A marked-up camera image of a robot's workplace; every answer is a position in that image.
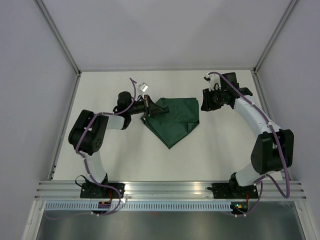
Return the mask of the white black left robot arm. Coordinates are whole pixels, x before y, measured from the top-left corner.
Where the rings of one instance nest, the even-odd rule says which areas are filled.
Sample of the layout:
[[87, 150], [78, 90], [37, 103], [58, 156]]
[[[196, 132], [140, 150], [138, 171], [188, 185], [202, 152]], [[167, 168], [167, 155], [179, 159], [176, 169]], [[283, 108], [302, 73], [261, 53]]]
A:
[[81, 192], [95, 198], [105, 198], [116, 192], [116, 188], [109, 185], [100, 155], [107, 130], [125, 130], [131, 123], [132, 115], [143, 113], [154, 117], [169, 111], [168, 106], [154, 103], [147, 94], [135, 100], [128, 91], [119, 93], [113, 113], [95, 114], [86, 109], [82, 110], [68, 136], [68, 142], [83, 158], [87, 173]]

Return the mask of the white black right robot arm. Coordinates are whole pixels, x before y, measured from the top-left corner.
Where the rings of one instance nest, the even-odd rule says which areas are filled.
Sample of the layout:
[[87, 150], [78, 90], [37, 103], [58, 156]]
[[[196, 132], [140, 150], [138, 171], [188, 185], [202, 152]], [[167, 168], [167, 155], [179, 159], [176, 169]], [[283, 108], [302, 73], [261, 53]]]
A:
[[293, 163], [294, 133], [274, 123], [259, 107], [252, 91], [240, 87], [235, 72], [221, 74], [209, 72], [204, 80], [209, 87], [203, 89], [201, 110], [210, 112], [230, 106], [250, 127], [256, 137], [250, 163], [233, 173], [228, 182], [228, 192], [241, 197], [248, 187], [261, 184], [269, 178], [284, 198], [291, 195], [289, 167]]

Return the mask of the dark green cloth napkin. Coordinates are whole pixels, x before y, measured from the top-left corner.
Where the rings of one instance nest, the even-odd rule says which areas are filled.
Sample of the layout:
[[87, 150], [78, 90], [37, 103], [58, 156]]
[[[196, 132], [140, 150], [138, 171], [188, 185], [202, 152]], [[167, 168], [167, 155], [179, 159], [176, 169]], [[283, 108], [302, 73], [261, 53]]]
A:
[[199, 102], [195, 97], [160, 98], [156, 104], [169, 110], [156, 116], [143, 115], [142, 123], [171, 149], [199, 124]]

